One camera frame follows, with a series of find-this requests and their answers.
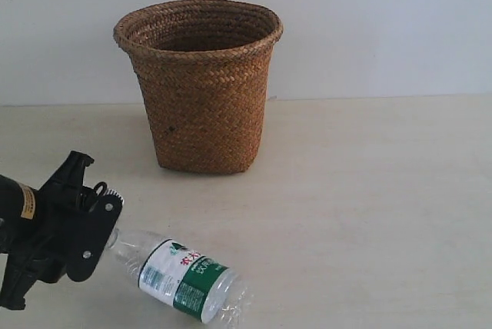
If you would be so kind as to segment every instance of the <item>black robotic arm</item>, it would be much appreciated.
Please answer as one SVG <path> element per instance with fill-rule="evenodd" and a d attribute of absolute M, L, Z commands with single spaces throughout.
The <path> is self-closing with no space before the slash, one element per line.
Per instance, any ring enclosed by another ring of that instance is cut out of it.
<path fill-rule="evenodd" d="M 8 255 L 0 307 L 24 310 L 36 281 L 92 276 L 123 207 L 106 183 L 83 185 L 93 163 L 72 151 L 39 190 L 0 175 L 0 254 Z"/>

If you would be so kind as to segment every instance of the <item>wicker basket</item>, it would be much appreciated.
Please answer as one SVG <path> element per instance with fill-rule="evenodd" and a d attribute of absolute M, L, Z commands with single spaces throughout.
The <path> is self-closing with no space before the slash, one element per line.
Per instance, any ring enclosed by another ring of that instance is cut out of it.
<path fill-rule="evenodd" d="M 161 167 L 231 174 L 251 166 L 282 33 L 272 10 L 228 0 L 165 2 L 118 22 L 114 38 L 137 75 Z"/>

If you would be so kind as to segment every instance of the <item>green label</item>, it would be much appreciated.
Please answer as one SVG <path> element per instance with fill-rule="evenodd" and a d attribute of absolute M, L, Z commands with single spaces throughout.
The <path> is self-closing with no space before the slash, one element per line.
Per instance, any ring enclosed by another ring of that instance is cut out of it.
<path fill-rule="evenodd" d="M 202 256 L 186 272 L 176 290 L 173 306 L 201 320 L 208 292 L 218 277 L 228 268 Z"/>

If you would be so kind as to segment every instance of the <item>table surface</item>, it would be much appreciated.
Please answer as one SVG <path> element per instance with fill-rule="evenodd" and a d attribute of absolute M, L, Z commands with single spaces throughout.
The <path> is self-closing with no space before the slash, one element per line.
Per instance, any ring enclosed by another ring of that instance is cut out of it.
<path fill-rule="evenodd" d="M 160 169 L 141 105 L 0 108 L 0 173 L 39 187 L 70 150 L 125 197 L 123 228 L 160 231 L 235 267 L 244 328 L 492 325 L 492 96 L 270 101 L 244 174 Z M 5 259 L 0 261 L 3 270 Z M 8 329 L 202 327 L 103 259 L 36 284 Z"/>

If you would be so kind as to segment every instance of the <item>orange label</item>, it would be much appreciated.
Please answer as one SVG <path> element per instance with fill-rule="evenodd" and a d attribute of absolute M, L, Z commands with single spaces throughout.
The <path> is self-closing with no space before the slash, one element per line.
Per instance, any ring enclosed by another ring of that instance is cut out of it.
<path fill-rule="evenodd" d="M 32 220 L 34 214 L 36 213 L 36 199 L 34 197 L 34 192 L 27 185 L 18 184 L 22 193 L 24 194 L 24 206 L 22 207 L 21 218 Z"/>

